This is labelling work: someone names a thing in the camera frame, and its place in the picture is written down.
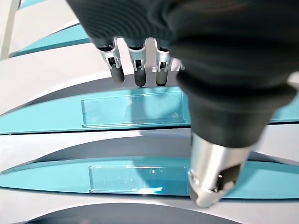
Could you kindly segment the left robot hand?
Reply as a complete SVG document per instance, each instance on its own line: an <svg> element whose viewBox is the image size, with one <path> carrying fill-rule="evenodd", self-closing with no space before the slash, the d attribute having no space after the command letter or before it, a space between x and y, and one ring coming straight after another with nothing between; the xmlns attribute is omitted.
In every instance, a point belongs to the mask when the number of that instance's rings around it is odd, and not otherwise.
<svg viewBox="0 0 299 224"><path fill-rule="evenodd" d="M296 0L70 0L91 42L153 37L184 70L192 153L190 197L208 208L230 192L273 113L297 91Z"/></svg>

